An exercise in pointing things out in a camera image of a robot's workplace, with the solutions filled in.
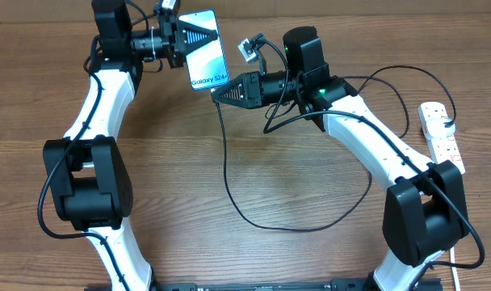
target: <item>tabletop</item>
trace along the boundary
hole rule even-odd
[[[230,75],[257,69],[243,61],[236,49],[240,40],[264,32],[281,47],[286,31],[304,25],[317,28],[332,74],[415,65],[449,88],[458,111],[455,136],[466,167],[469,218],[487,251],[482,267],[459,270],[461,286],[491,290],[491,14],[221,19]],[[87,240],[52,239],[36,219],[46,178],[42,148],[46,140],[62,137],[84,102],[89,79],[82,63],[96,32],[94,23],[0,24],[0,290],[82,290],[109,282]],[[278,57],[263,51],[269,70],[281,70]],[[380,78],[398,88],[409,108],[405,142],[428,155],[417,108],[438,101],[451,116],[441,87],[411,70],[384,71]],[[405,116],[390,88],[373,82],[362,95],[391,130],[403,132]],[[341,216],[367,186],[363,166],[312,122],[262,134],[265,110],[222,106],[229,184],[244,214],[265,226],[302,228]],[[144,74],[118,147],[134,191],[132,228],[162,283],[365,277],[385,256],[385,195],[377,183],[353,213],[321,232],[259,230],[243,221],[223,184],[215,105],[208,91],[191,89],[185,69]],[[58,219],[50,196],[47,224],[56,232],[72,232]],[[470,236],[455,248],[457,261],[477,259]],[[448,268],[426,276],[453,288]]]

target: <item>robotic hand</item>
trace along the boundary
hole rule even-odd
[[[64,138],[44,145],[48,178],[38,218],[43,230],[54,238],[88,238],[109,272],[113,291],[156,290],[153,269],[141,255],[128,220],[132,184],[116,139],[125,110],[140,85],[142,62],[167,59],[170,68],[183,67],[188,54],[216,40],[218,33],[176,19],[176,0],[162,0],[156,3],[154,15],[144,14],[145,19],[157,16],[159,28],[149,30],[147,25],[142,32],[132,32],[124,0],[93,0],[92,7],[100,34],[94,40],[91,67],[86,70],[91,76],[90,91]],[[196,33],[197,40],[189,38],[190,33]],[[72,172],[83,167],[93,167],[96,176],[74,178]],[[57,215],[71,221],[80,234],[54,234],[46,227],[43,203],[48,186]]]
[[[267,73],[266,62],[259,53],[264,44],[280,55],[286,71]],[[406,145],[370,112],[353,86],[337,76],[330,77],[316,28],[294,28],[283,36],[283,44],[286,61],[262,34],[243,40],[239,50],[249,63],[259,60],[260,71],[239,75],[212,91],[212,99],[218,110],[219,103],[247,109],[276,104],[264,133],[301,118],[312,120],[321,131],[351,150],[387,193],[383,232],[389,251],[384,262],[366,280],[332,280],[330,288],[439,290],[442,287],[438,281],[418,281],[432,265],[459,267],[435,260],[468,233],[476,239],[480,258],[475,264],[462,267],[480,266],[484,248],[468,222],[460,170],[451,161],[434,164]],[[269,128],[279,105],[289,101],[298,105],[301,115]],[[440,126],[449,131],[453,120],[445,120]],[[420,195],[432,199],[423,204]]]

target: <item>background wall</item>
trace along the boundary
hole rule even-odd
[[[135,0],[146,13],[152,12],[156,1]],[[0,0],[0,23],[92,21],[90,2]],[[487,13],[491,0],[182,0],[181,7],[181,12],[213,9],[220,18]]]

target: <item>smartphone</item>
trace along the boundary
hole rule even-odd
[[[180,15],[179,20],[199,27],[217,30],[215,12],[212,10]],[[219,37],[187,55],[188,74],[194,90],[222,86],[229,81],[228,66]]]

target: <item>power strip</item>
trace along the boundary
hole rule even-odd
[[[450,128],[444,126],[451,120],[445,106],[439,102],[426,102],[418,108],[418,115],[432,160],[435,163],[451,160],[464,174],[463,159],[454,137],[455,124]]]

